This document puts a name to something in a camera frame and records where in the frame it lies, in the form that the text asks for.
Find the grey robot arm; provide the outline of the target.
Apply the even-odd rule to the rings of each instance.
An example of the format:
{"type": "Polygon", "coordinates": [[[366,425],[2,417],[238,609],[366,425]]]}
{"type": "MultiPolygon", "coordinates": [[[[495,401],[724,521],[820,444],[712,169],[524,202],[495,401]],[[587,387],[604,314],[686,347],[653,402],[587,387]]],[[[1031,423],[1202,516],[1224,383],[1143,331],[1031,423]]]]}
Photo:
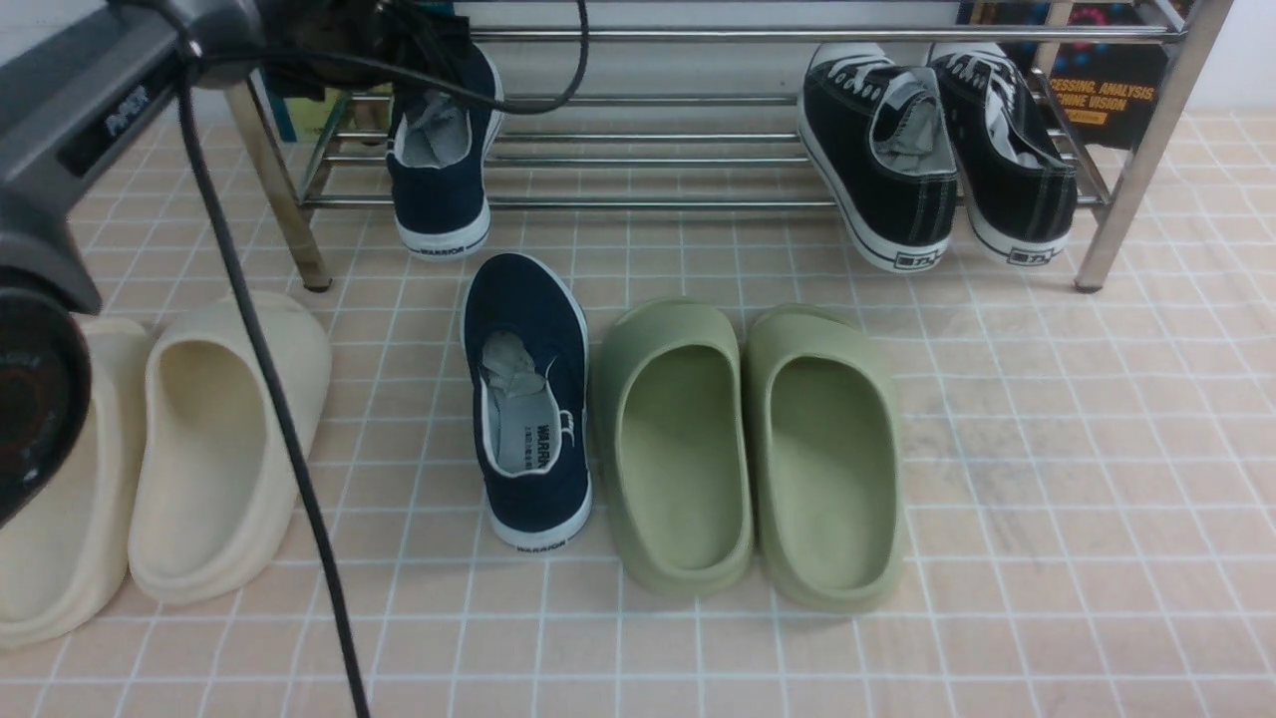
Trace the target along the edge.
{"type": "Polygon", "coordinates": [[[314,85],[456,79],[411,1],[108,1],[3,64],[3,519],[68,460],[91,413],[78,319],[100,287],[70,210],[188,88],[259,64],[314,85]]]}

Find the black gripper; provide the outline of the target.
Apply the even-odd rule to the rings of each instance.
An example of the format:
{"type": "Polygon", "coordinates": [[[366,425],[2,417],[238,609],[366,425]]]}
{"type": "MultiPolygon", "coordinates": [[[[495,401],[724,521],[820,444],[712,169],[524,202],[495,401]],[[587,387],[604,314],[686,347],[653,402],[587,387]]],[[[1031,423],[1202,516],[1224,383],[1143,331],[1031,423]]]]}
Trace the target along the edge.
{"type": "MultiPolygon", "coordinates": [[[[341,54],[461,82],[470,54],[470,18],[448,3],[329,1],[285,45],[309,54],[341,54]]],[[[269,60],[262,68],[268,91],[282,97],[324,99],[327,91],[366,92],[387,85],[387,73],[345,62],[269,60]]]]}

